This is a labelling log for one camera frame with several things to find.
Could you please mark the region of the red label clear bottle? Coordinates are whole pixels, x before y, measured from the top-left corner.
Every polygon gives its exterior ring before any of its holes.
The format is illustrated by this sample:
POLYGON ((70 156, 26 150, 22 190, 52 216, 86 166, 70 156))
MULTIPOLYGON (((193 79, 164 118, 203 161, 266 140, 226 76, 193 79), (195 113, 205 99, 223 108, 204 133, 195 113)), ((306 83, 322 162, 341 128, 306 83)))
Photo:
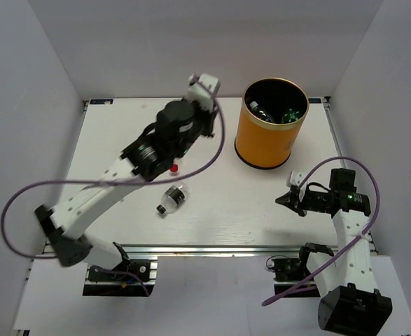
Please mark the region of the red label clear bottle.
POLYGON ((177 164, 173 164, 169 170, 171 175, 177 175, 179 173, 179 166, 177 164))

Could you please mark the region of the black label clear bottle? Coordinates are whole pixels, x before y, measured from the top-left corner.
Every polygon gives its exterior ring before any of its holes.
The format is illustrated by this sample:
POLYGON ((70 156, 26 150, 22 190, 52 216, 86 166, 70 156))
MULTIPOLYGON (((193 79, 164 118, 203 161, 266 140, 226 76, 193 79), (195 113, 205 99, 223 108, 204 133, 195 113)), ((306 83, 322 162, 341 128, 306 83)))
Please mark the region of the black label clear bottle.
POLYGON ((171 185, 162 195, 159 205, 156 207, 161 217, 166 217, 177 211, 189 197, 189 188, 183 182, 171 185))

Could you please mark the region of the green soda bottle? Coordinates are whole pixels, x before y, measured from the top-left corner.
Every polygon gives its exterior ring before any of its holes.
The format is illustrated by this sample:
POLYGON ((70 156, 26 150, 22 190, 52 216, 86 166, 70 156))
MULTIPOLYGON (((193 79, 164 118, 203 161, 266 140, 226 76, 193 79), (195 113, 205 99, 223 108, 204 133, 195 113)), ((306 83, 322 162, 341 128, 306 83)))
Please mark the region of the green soda bottle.
POLYGON ((289 108, 281 117, 281 124, 289 124, 289 123, 294 123, 301 119, 302 117, 302 112, 299 110, 295 110, 292 108, 289 108))

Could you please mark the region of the clear unlabelled bottle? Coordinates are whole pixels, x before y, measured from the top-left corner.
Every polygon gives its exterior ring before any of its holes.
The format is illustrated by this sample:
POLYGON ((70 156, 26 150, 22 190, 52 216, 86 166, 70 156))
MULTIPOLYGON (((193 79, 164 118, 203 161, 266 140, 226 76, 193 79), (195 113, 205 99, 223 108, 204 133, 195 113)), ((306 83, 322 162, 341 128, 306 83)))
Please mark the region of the clear unlabelled bottle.
POLYGON ((267 123, 275 123, 274 118, 267 112, 267 110, 261 107, 256 101, 249 103, 250 112, 258 119, 267 123))

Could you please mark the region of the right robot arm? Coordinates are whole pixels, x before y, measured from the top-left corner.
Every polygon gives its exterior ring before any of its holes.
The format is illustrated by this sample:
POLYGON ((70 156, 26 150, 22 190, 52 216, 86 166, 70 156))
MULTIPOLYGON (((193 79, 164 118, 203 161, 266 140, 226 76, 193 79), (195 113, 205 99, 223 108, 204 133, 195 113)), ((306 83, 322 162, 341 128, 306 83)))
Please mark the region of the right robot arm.
POLYGON ((358 241, 337 260, 326 245, 306 243, 297 258, 276 259, 272 269, 279 282, 312 279, 320 295, 318 323, 322 330, 339 335, 378 335, 393 306, 379 291, 370 259, 370 244, 362 232, 370 219, 370 200, 357 192, 356 173, 332 169, 329 186, 305 183, 300 172, 292 171, 286 185, 290 190, 276 199, 299 216, 309 212, 330 215, 337 235, 337 247, 358 241), (331 264, 322 271, 323 264, 331 264))

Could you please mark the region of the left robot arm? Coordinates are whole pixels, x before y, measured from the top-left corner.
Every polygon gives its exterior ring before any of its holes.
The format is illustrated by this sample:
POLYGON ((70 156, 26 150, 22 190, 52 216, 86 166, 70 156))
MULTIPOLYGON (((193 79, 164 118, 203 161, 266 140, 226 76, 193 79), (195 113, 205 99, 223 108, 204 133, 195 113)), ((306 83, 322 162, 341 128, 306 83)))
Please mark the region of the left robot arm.
POLYGON ((130 260, 123 247, 92 237, 87 229, 130 193, 159 184, 158 177, 170 170, 199 137, 212 137, 217 113, 212 98, 182 98, 167 103, 155 121, 121 151, 103 177, 86 182, 66 202, 52 208, 39 206, 35 216, 60 265, 85 262, 105 269, 113 279, 125 277, 130 260))

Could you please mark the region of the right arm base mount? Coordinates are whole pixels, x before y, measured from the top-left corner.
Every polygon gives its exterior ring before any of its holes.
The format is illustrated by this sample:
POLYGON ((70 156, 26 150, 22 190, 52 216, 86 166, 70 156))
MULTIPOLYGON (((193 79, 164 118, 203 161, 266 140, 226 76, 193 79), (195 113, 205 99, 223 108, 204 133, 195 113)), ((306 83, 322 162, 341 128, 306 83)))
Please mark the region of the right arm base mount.
POLYGON ((274 282, 282 285, 298 282, 307 277, 310 272, 307 269, 307 261, 312 253, 334 256, 332 249, 326 245, 306 243, 300 247, 298 256, 290 258, 286 255, 273 255, 269 257, 265 266, 274 274, 274 282))

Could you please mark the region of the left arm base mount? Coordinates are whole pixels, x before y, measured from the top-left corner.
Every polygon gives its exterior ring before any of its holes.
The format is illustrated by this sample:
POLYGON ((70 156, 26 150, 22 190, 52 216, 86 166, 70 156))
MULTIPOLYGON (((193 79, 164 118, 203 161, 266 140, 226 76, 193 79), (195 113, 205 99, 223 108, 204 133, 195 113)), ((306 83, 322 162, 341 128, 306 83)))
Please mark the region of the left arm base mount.
POLYGON ((149 297, 154 285, 148 284, 151 273, 149 259, 131 259, 124 248, 113 243, 121 261, 111 269, 91 264, 85 278, 85 297, 149 297))

